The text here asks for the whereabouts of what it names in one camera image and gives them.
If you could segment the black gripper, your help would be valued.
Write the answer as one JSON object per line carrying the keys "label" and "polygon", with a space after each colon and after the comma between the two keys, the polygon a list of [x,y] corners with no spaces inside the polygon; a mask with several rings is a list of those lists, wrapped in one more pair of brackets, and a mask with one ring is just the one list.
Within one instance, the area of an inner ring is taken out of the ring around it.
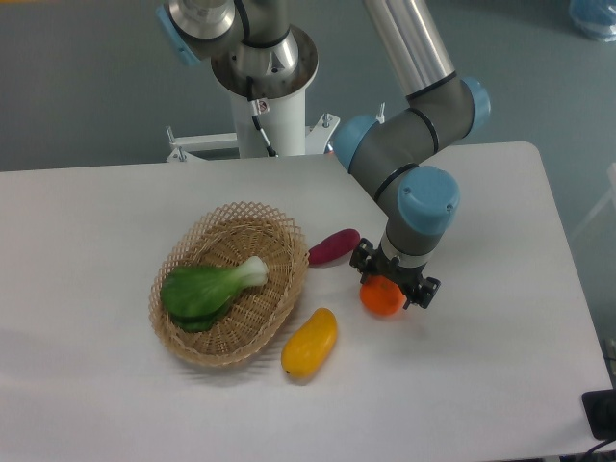
{"label": "black gripper", "polygon": [[424,266],[404,267],[398,257],[388,258],[366,238],[361,238],[353,249],[349,264],[360,274],[361,285],[376,275],[395,283],[406,297],[403,310],[411,305],[427,309],[441,287],[439,279],[423,277]]}

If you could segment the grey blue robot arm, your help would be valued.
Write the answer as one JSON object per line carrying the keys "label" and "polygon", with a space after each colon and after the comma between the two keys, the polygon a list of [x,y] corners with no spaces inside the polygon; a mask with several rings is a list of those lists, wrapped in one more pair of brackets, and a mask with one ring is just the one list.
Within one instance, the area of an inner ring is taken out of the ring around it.
{"label": "grey blue robot arm", "polygon": [[455,180],[426,161],[480,127],[490,99],[478,81],[458,77],[425,2],[368,1],[365,9],[407,108],[387,120],[360,115],[338,125],[325,118],[323,140],[305,124],[318,52],[291,23],[287,2],[166,1],[156,15],[184,64],[210,62],[230,97],[241,157],[334,152],[387,217],[379,244],[361,241],[351,265],[426,307],[440,283],[424,267],[459,204]]}

